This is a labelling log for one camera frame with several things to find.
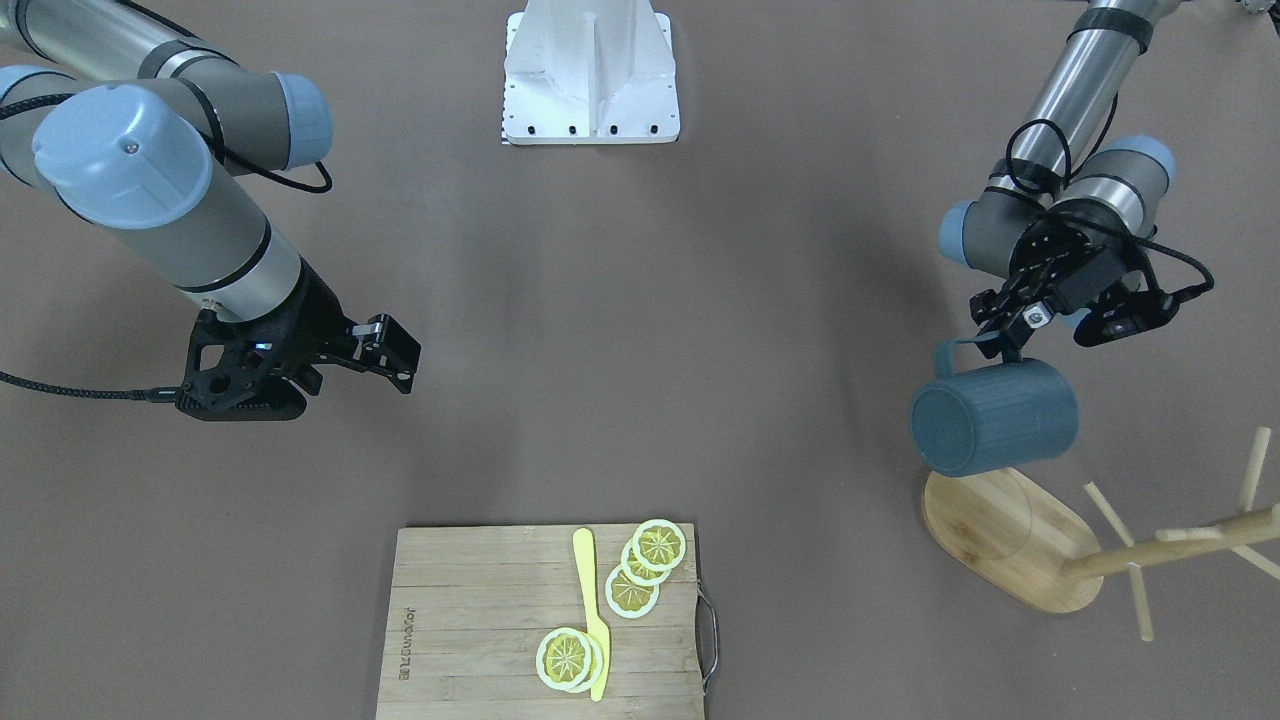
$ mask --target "gray tabletop surface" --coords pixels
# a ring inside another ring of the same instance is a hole
[[[698,527],[709,717],[1275,716],[1280,584],[1240,559],[1148,570],[1146,644],[1123,578],[1042,615],[919,520],[908,402],[993,282],[937,224],[1083,4],[662,0],[682,136],[596,149],[499,143],[518,0],[152,5],[326,94],[337,188],[244,186],[348,314],[417,334],[422,373],[402,397],[332,370],[284,424],[0,387],[4,717],[371,719],[398,528],[652,516]],[[1178,155],[1161,238],[1219,288],[1161,332],[1028,350],[1082,428],[1024,470],[1105,547],[1084,483],[1140,537],[1220,518],[1280,423],[1277,77],[1268,20],[1197,0],[1121,91],[1114,136]],[[0,369],[180,377],[188,301],[55,200],[6,181],[0,206]]]

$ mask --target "cutting board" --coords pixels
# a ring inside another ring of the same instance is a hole
[[[613,637],[604,698],[553,691],[534,656],[559,626],[586,629],[573,530],[595,533],[600,616]],[[644,618],[618,618],[604,580],[636,525],[406,528],[396,547],[378,720],[703,720],[689,550]]]

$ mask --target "yellow knife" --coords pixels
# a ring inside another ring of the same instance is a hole
[[[595,601],[595,536],[588,528],[573,530],[573,561],[577,562],[577,582],[582,585],[582,605],[586,607],[586,634],[604,648],[600,678],[591,685],[591,702],[599,702],[609,679],[609,626],[600,619],[600,606]]]

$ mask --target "lime slice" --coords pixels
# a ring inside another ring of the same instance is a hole
[[[604,598],[609,601],[609,607],[620,618],[627,618],[628,620],[644,618],[653,610],[654,603],[658,602],[658,585],[646,587],[635,584],[631,582],[631,578],[622,574],[622,565],[618,565],[609,573],[609,578],[604,580],[604,587],[608,591]]]
[[[586,635],[586,642],[591,646],[591,671],[586,674],[586,679],[576,688],[564,691],[567,693],[577,694],[591,689],[591,685],[600,679],[600,673],[604,670],[604,648],[591,635]]]
[[[627,543],[622,546],[622,574],[626,575],[632,583],[650,588],[653,585],[662,584],[667,578],[669,578],[671,570],[658,573],[641,565],[640,559],[636,557],[635,546],[627,541]]]
[[[538,646],[538,676],[548,688],[576,688],[591,670],[591,641],[573,628],[557,628]]]
[[[666,573],[685,559],[685,533],[671,520],[646,520],[631,536],[636,562],[655,573]]]

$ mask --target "white metal bracket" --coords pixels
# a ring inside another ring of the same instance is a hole
[[[502,135],[512,145],[673,142],[671,19],[649,0],[529,0],[507,20]]]

